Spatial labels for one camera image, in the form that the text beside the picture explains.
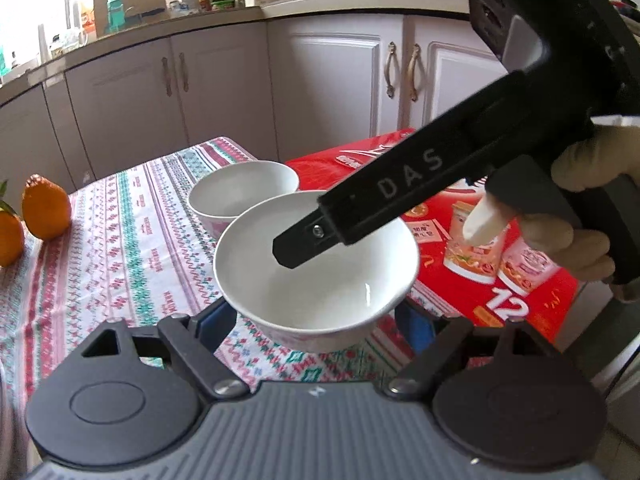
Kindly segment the right gloved hand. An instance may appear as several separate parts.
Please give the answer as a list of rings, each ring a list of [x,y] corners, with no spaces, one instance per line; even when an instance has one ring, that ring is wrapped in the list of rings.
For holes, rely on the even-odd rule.
[[[639,181],[637,126],[598,125],[592,139],[571,145],[551,166],[553,182],[570,192],[598,188],[622,174]],[[608,255],[610,240],[604,233],[576,230],[550,214],[520,214],[490,193],[466,218],[463,238],[470,245],[484,245],[513,219],[527,245],[544,252],[579,281],[606,281],[613,275],[615,262]]]

